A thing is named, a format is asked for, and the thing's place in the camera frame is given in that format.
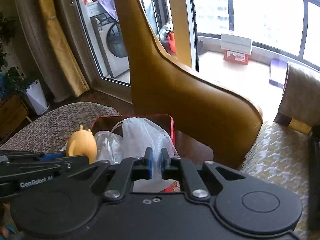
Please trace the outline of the red rectangular tin box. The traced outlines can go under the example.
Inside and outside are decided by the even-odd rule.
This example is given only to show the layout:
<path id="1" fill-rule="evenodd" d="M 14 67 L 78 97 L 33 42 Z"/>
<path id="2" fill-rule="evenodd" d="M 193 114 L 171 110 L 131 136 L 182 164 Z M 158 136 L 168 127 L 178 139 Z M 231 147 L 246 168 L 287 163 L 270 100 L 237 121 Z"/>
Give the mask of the red rectangular tin box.
<path id="1" fill-rule="evenodd" d="M 152 149 L 152 178 L 135 181 L 134 192 L 180 192 L 178 181 L 161 176 L 161 150 L 166 148 L 170 157 L 179 156 L 171 116 L 102 116 L 94 122 L 92 132 L 97 144 L 95 162 L 119 164 L 125 158 L 143 157 L 148 147 Z"/>

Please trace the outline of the white tower air conditioner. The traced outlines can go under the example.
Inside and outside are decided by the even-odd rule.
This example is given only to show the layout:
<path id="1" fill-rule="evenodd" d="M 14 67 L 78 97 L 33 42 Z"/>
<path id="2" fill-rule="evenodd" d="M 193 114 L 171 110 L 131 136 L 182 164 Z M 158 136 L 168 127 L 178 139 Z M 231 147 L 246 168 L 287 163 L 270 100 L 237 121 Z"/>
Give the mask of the white tower air conditioner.
<path id="1" fill-rule="evenodd" d="M 58 66 L 42 18 L 38 0 L 15 0 L 17 13 L 29 49 L 56 102 L 70 97 L 71 89 Z"/>

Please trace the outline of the tan leather giraffe stool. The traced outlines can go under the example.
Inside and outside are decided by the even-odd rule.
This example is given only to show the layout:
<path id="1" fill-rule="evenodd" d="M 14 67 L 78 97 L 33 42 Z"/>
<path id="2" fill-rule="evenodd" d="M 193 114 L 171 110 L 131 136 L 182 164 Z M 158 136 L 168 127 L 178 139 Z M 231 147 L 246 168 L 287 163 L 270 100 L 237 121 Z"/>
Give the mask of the tan leather giraffe stool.
<path id="1" fill-rule="evenodd" d="M 168 54 L 140 0 L 115 4 L 129 58 L 135 113 L 172 116 L 177 130 L 213 150 L 216 162 L 238 168 L 262 126 L 261 110 Z"/>

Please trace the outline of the crumpled plastic bags in box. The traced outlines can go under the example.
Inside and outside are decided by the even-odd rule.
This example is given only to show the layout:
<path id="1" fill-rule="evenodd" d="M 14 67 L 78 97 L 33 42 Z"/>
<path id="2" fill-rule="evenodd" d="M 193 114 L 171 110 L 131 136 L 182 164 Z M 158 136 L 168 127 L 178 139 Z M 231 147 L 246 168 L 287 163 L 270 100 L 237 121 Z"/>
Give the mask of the crumpled plastic bags in box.
<path id="1" fill-rule="evenodd" d="M 122 136 L 109 131 L 99 131 L 94 138 L 97 144 L 95 162 L 108 160 L 111 164 L 119 164 L 122 161 Z"/>

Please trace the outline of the houndstooth sofa cushion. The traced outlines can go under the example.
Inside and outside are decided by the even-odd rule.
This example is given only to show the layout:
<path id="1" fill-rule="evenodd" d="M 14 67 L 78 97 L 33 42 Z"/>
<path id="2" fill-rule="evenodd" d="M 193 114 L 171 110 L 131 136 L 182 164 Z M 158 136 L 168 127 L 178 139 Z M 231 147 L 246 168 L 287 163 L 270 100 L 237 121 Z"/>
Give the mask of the houndstooth sofa cushion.
<path id="1" fill-rule="evenodd" d="M 319 239 L 319 230 L 308 229 L 309 153 L 308 136 L 266 121 L 246 154 L 241 171 L 296 193 L 303 205 L 295 228 L 301 239 Z"/>

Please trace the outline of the white washing machine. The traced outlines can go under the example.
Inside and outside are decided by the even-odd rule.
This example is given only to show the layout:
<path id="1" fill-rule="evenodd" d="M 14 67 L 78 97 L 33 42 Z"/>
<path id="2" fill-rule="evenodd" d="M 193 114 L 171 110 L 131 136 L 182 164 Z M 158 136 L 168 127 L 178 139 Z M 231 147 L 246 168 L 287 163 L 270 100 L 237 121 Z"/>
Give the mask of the white washing machine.
<path id="1" fill-rule="evenodd" d="M 129 71 L 129 61 L 119 22 L 98 1 L 85 5 L 88 34 L 102 77 L 116 79 Z"/>

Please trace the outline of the red crate on balcony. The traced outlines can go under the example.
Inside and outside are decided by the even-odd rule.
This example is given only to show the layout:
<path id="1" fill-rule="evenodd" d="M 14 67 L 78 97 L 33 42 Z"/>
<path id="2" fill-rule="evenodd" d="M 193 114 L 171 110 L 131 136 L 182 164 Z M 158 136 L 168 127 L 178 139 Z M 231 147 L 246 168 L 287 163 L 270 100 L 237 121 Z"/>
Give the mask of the red crate on balcony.
<path id="1" fill-rule="evenodd" d="M 249 55 L 244 53 L 239 53 L 231 50 L 224 50 L 224 58 L 225 61 L 231 63 L 237 63 L 242 65 L 248 65 Z"/>

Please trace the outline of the white box on crate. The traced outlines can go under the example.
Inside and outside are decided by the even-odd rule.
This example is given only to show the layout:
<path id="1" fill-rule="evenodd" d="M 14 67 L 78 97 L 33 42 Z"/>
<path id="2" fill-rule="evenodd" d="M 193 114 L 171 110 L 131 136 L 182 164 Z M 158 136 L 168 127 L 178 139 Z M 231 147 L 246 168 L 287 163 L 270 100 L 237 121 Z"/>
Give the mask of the white box on crate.
<path id="1" fill-rule="evenodd" d="M 252 39 L 234 34 L 221 34 L 221 49 L 251 55 Z"/>

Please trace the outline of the white plant pot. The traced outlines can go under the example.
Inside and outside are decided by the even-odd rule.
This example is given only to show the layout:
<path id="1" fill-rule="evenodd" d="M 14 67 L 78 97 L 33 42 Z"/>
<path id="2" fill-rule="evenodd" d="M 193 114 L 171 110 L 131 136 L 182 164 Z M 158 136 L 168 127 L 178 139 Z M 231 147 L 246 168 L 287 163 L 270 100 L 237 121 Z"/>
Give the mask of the white plant pot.
<path id="1" fill-rule="evenodd" d="M 25 94 L 37 115 L 43 115 L 48 110 L 49 103 L 44 96 L 39 80 L 31 83 Z"/>

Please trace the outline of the wooden drawer cabinet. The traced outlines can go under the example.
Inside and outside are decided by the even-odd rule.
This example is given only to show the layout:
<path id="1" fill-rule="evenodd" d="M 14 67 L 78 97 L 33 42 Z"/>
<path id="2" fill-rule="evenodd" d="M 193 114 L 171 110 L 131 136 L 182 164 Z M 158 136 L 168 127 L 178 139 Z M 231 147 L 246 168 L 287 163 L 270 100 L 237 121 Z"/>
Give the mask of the wooden drawer cabinet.
<path id="1" fill-rule="evenodd" d="M 1 100 L 0 110 L 0 123 L 1 123 L 1 144 L 3 144 L 12 132 L 20 126 L 25 120 L 30 120 L 27 106 L 21 99 L 13 94 Z"/>

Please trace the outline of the red bucket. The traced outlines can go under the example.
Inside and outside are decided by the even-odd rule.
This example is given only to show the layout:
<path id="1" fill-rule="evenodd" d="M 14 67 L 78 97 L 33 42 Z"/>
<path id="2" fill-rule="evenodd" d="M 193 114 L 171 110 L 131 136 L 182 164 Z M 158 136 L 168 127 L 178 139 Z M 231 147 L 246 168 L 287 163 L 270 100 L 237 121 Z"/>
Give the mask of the red bucket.
<path id="1" fill-rule="evenodd" d="M 175 35 L 173 32 L 168 34 L 168 42 L 171 52 L 176 55 Z"/>

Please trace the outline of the beige upholstered stool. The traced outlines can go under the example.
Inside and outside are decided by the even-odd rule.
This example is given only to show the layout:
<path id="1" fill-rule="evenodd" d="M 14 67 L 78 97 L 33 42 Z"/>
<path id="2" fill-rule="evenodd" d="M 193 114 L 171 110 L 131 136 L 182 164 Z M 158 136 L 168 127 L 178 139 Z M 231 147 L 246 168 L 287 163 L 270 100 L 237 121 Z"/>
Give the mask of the beige upholstered stool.
<path id="1" fill-rule="evenodd" d="M 274 122 L 309 134 L 319 126 L 319 71 L 288 62 Z"/>

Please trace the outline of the yellow curtain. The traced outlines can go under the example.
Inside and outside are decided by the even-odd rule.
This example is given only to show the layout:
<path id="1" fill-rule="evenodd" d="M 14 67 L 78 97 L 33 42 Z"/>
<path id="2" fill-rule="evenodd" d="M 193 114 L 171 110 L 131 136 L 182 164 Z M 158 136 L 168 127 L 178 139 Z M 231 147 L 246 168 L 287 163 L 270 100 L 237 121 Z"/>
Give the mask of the yellow curtain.
<path id="1" fill-rule="evenodd" d="M 89 86 L 57 19 L 54 0 L 39 0 L 39 5 L 48 38 L 60 68 L 71 87 L 73 96 L 79 97 L 89 91 Z"/>

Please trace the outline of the green potted tree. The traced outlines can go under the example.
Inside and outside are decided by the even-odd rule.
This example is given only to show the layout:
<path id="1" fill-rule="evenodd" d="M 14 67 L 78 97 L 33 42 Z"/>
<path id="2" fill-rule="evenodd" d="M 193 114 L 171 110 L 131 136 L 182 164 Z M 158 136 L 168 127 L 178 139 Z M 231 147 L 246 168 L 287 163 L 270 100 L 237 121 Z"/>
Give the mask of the green potted tree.
<path id="1" fill-rule="evenodd" d="M 5 46 L 15 34 L 15 20 L 5 18 L 1 11 L 1 99 L 11 94 L 22 97 L 27 94 L 33 83 L 40 82 L 36 74 L 26 76 L 15 64 L 9 66 L 7 59 L 10 58 L 10 54 Z"/>

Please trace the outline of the purple cloth on washer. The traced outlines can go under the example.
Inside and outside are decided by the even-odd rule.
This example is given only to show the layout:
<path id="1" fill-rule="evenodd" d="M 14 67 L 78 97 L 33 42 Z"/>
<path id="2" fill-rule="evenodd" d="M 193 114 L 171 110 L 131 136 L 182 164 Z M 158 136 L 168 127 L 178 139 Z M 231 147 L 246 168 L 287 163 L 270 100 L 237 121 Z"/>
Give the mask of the purple cloth on washer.
<path id="1" fill-rule="evenodd" d="M 98 2 L 115 21 L 119 22 L 114 0 L 98 0 Z"/>

